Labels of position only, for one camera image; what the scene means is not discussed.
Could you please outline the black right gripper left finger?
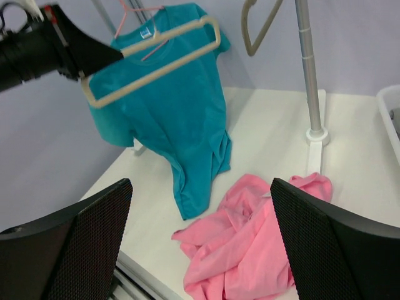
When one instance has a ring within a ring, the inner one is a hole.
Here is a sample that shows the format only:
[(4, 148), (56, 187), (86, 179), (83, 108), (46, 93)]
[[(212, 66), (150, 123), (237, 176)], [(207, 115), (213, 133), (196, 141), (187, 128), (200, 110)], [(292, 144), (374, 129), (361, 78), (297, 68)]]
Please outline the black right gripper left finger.
[(133, 187), (93, 196), (1, 232), (1, 299), (108, 299)]

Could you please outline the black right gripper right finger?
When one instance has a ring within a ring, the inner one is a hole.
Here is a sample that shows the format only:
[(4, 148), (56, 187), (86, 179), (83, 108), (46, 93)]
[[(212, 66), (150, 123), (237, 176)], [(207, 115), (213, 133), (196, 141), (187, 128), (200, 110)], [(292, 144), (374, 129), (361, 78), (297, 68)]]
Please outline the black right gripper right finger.
[(299, 299), (399, 299), (399, 228), (275, 178), (271, 196)]

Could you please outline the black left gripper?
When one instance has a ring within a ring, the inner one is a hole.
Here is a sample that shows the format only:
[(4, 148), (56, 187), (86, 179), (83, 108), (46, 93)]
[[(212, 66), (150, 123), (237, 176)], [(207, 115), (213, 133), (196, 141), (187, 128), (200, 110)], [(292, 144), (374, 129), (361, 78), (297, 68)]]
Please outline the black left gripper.
[(121, 60), (122, 52), (81, 31), (58, 4), (43, 6), (44, 22), (12, 31), (1, 22), (1, 91), (57, 71), (77, 81)]

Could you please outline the cream hanger with metal hook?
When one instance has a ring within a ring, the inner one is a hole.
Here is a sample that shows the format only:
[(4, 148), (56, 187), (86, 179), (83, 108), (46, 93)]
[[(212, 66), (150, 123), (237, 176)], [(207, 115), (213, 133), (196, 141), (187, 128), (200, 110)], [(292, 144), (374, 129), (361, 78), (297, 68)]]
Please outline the cream hanger with metal hook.
[[(81, 80), (86, 101), (93, 108), (103, 108), (133, 91), (155, 81), (163, 75), (216, 50), (221, 44), (221, 33), (217, 20), (205, 15), (160, 32), (154, 26), (119, 36), (115, 46), (123, 42), (133, 44), (121, 49), (122, 59), (112, 63), (93, 76)], [(122, 87), (113, 87), (103, 96), (95, 96), (99, 90), (101, 76), (114, 83), (121, 81)]]

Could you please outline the pink t shirt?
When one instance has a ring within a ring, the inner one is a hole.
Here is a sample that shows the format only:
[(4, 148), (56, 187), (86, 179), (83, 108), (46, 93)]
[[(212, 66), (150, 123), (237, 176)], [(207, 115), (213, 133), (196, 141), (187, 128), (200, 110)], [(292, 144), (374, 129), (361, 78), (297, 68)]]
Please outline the pink t shirt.
[(216, 212), (172, 235), (190, 260), (183, 288), (193, 299), (275, 299), (294, 286), (270, 188), (245, 174)]

